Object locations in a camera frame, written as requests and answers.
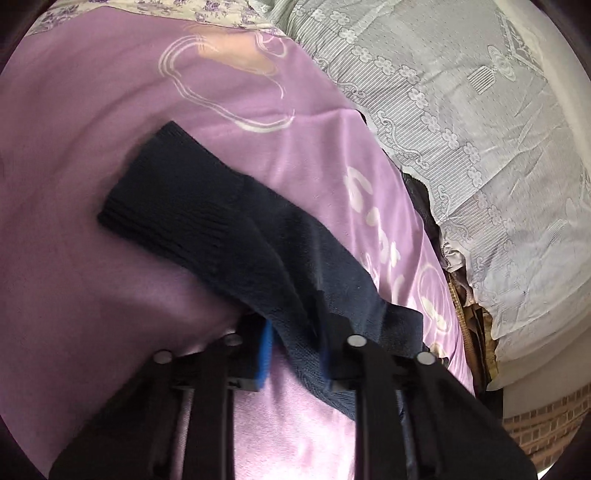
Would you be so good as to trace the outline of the brown woven mat stack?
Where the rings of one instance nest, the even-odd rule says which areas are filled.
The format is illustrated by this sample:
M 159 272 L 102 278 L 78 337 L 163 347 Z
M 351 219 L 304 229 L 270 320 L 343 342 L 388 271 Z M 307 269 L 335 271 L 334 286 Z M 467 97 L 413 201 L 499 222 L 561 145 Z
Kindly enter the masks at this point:
M 402 176 L 415 210 L 424 222 L 437 258 L 444 264 L 441 229 L 433 217 L 427 187 L 409 174 L 403 173 Z M 492 339 L 492 316 L 474 300 L 464 267 L 458 272 L 447 272 L 446 278 L 464 337 L 474 388 L 477 394 L 481 394 L 499 373 L 495 356 L 497 342 Z

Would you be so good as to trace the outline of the white lace cover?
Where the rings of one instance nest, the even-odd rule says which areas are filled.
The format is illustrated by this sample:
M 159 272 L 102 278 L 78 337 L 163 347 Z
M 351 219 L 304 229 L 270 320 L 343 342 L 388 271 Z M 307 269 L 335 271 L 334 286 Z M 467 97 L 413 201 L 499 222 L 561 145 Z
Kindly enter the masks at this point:
M 259 1 L 419 179 L 497 358 L 590 323 L 590 166 L 539 59 L 493 1 Z

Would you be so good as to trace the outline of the navy knit cardigan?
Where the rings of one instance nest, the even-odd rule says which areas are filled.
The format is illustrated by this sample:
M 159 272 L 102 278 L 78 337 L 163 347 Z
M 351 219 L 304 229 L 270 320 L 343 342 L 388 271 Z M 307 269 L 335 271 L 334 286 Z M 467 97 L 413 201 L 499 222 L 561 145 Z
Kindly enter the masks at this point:
M 301 384 L 346 416 L 355 413 L 353 395 L 332 392 L 322 377 L 321 307 L 389 353 L 423 349 L 422 315 L 384 300 L 321 222 L 173 122 L 143 144 L 98 220 L 269 320 Z

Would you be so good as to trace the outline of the beige patterned curtain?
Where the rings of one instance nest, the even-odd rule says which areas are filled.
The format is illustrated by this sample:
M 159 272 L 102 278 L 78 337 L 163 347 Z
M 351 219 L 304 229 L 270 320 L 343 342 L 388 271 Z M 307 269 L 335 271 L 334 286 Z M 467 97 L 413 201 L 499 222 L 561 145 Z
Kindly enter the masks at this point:
M 564 453 L 590 411 L 590 385 L 543 407 L 503 419 L 503 426 L 537 472 Z

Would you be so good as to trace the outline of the floral bed sheet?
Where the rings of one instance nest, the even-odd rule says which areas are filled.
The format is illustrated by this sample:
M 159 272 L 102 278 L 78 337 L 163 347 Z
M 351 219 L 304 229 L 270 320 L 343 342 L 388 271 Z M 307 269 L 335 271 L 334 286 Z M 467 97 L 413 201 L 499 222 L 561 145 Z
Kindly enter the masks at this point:
M 44 33 L 101 7 L 127 13 L 211 24 L 243 30 L 279 33 L 248 1 L 233 0 L 113 0 L 56 1 L 28 29 L 26 36 Z

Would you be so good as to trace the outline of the pink printed blanket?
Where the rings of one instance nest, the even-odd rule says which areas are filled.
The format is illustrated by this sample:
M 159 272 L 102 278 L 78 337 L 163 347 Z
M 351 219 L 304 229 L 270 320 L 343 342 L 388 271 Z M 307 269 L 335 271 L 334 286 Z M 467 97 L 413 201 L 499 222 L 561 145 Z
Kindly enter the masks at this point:
M 294 41 L 101 7 L 1 75 L 1 417 L 48 474 L 154 353 L 273 322 L 236 398 L 240 479 L 348 479 L 355 406 L 318 365 L 317 294 L 472 383 L 401 173 Z

